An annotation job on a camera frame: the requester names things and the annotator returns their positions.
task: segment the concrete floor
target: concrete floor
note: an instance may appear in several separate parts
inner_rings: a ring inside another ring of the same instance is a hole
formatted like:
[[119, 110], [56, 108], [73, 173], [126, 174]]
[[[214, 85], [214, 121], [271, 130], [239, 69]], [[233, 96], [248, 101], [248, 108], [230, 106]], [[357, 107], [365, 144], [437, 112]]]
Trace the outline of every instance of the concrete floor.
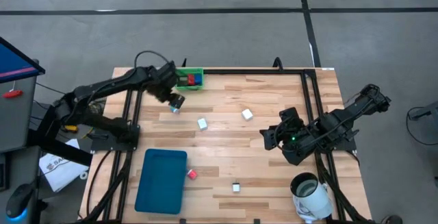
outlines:
[[[308, 0], [310, 8], [423, 8], [438, 0]], [[161, 8], [300, 8], [300, 0], [0, 0], [3, 10], [110, 10]], [[405, 223], [436, 223], [438, 147], [413, 142], [406, 111], [438, 100], [438, 13], [312, 14], [321, 65], [335, 67], [343, 98], [365, 84], [393, 101], [388, 112], [355, 124], [356, 142], [372, 216], [399, 214]], [[189, 14], [109, 16], [0, 16], [0, 35], [38, 58], [41, 84], [69, 91], [131, 66], [143, 49], [188, 66], [312, 66], [305, 20], [296, 14]], [[141, 64], [161, 62], [152, 56]], [[56, 93], [37, 88], [36, 99]], [[424, 142], [438, 131], [430, 119], [411, 123]], [[50, 198], [42, 223], [74, 221], [85, 182]]]

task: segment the green box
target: green box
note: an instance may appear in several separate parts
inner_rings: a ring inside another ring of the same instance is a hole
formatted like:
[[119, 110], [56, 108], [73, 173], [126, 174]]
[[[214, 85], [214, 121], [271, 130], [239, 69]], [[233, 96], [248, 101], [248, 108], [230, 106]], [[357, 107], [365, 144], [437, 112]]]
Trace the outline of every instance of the green box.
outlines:
[[203, 82], [200, 86], [178, 86], [177, 90], [202, 90], [204, 88], [204, 69], [202, 68], [179, 68], [177, 69], [177, 75], [180, 77], [187, 76], [188, 74], [201, 74]]

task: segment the wooden table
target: wooden table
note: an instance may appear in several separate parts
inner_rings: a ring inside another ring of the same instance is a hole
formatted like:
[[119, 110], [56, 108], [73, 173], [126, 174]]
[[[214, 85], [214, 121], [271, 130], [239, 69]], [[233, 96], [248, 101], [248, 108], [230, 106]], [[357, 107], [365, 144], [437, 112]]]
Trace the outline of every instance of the wooden table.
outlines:
[[[116, 68], [114, 77], [129, 68]], [[324, 111], [342, 108], [335, 71], [316, 69]], [[313, 113], [317, 114], [310, 80]], [[280, 122], [279, 111], [296, 107], [305, 123], [307, 113], [298, 75], [206, 75], [202, 91], [184, 92], [180, 114], [167, 104], [144, 93], [139, 118], [141, 138], [133, 154], [123, 223], [303, 223], [297, 216], [289, 189], [294, 176], [316, 174], [315, 160], [309, 156], [299, 166], [288, 164], [278, 149], [266, 151], [260, 129]], [[125, 92], [107, 98], [104, 115], [121, 116]], [[130, 114], [133, 113], [133, 95]], [[241, 117], [249, 108], [251, 121]], [[206, 118], [208, 129], [199, 131], [197, 120]], [[177, 216], [136, 212], [134, 204], [142, 172], [144, 153], [149, 148], [176, 149], [188, 154], [188, 168], [198, 173], [186, 179], [183, 207]], [[81, 215], [86, 215], [87, 193], [97, 164], [104, 152], [94, 155], [82, 199]], [[357, 162], [345, 152], [334, 152], [339, 184], [353, 206], [364, 217], [370, 210]], [[91, 208], [107, 190], [114, 153], [103, 163], [91, 196]], [[240, 193], [231, 185], [239, 182]], [[115, 218], [119, 193], [114, 194], [111, 217]]]

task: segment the monitor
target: monitor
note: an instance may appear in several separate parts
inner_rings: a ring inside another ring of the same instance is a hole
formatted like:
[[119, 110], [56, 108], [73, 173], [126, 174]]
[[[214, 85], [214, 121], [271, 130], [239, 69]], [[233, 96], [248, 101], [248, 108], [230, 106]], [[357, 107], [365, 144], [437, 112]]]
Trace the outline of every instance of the monitor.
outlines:
[[0, 37], [0, 83], [44, 74], [31, 58]]

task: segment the white cube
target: white cube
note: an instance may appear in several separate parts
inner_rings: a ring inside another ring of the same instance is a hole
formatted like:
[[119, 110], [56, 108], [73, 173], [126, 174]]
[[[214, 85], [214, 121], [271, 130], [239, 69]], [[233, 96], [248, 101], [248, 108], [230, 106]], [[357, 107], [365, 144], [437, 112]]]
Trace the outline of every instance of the white cube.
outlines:
[[208, 127], [207, 126], [207, 121], [204, 118], [198, 120], [198, 125], [199, 125], [199, 129], [201, 131], [206, 130], [207, 127]]
[[233, 192], [240, 192], [240, 184], [233, 183]]
[[244, 117], [244, 119], [246, 121], [249, 121], [249, 120], [251, 120], [253, 118], [253, 113], [249, 109], [245, 109], [242, 112], [242, 117]]

